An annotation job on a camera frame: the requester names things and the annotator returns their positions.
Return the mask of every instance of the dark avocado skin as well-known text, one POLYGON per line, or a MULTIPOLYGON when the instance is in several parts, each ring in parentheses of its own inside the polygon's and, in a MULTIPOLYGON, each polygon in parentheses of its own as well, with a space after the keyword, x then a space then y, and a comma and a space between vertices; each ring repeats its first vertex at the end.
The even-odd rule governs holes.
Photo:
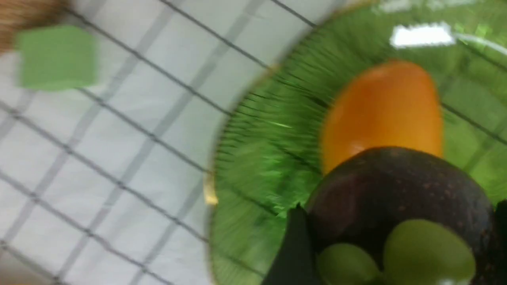
POLYGON ((402 221, 426 219, 454 230, 471 246, 477 263, 472 284, 507 284, 491 202, 465 172, 433 155, 396 147, 364 151, 322 180, 307 211, 318 252, 351 242, 382 267, 388 233, 402 221))

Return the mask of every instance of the glass plate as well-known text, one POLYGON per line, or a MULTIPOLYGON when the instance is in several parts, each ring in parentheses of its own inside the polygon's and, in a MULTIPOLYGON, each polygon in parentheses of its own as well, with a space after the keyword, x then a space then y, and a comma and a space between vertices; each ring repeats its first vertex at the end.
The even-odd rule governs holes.
POLYGON ((492 202, 506 198, 506 11, 504 0, 387 1, 337 14, 304 37, 247 92, 218 143, 209 225, 216 284, 261 283, 285 213, 322 177, 318 137, 329 105, 357 74, 393 58, 422 66, 438 85, 445 158, 492 202), (425 27, 446 30, 454 43, 424 39, 425 27), (393 37, 403 29, 420 34, 411 42, 393 37), (417 41, 425 44, 393 46, 417 41))

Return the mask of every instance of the green grape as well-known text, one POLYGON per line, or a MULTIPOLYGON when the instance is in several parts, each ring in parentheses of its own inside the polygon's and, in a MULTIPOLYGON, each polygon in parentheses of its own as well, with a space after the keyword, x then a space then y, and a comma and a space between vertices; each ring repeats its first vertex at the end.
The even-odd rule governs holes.
POLYGON ((372 257, 347 243, 326 248, 317 257, 317 269, 326 285, 368 285, 380 276, 372 257))
POLYGON ((383 260, 390 285, 465 285, 476 269, 465 241, 425 220, 399 224, 387 238, 383 260))

